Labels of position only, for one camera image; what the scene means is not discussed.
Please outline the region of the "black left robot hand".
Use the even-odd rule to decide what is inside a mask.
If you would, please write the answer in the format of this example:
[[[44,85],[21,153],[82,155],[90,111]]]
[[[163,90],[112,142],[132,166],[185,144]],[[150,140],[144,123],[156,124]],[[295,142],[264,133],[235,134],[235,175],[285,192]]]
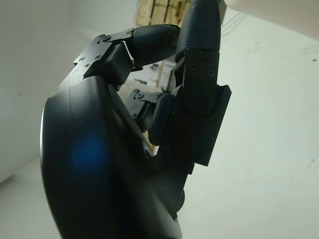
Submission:
[[[180,239],[195,164],[209,164],[231,90],[217,83],[220,3],[182,26],[101,34],[47,99],[43,184],[64,239]]]

